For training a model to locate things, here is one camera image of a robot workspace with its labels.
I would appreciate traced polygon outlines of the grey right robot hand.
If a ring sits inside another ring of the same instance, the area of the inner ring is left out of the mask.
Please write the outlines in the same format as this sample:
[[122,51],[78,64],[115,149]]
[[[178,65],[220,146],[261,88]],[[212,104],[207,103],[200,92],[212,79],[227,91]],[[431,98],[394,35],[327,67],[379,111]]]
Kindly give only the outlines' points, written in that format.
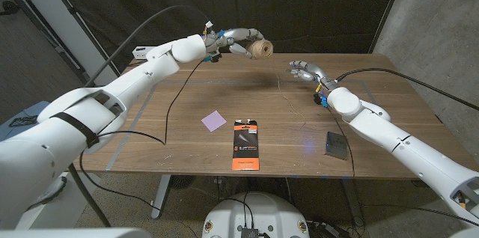
[[291,61],[289,65],[292,67],[290,69],[290,74],[296,78],[308,82],[316,82],[318,85],[322,85],[329,91],[338,88],[338,83],[330,78],[326,72],[316,64],[307,61]]

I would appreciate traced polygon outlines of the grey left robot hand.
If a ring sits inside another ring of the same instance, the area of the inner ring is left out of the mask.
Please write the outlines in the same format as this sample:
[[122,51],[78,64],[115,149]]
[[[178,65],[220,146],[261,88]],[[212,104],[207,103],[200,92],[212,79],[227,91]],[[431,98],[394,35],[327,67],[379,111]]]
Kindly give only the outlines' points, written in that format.
[[247,49],[239,44],[240,41],[250,41],[252,46],[254,42],[263,40],[263,34],[256,28],[232,28],[220,32],[211,31],[203,36],[206,53],[211,55],[219,54],[221,47],[228,47],[233,54],[244,55],[250,59],[261,59],[261,51],[254,52],[252,47]]

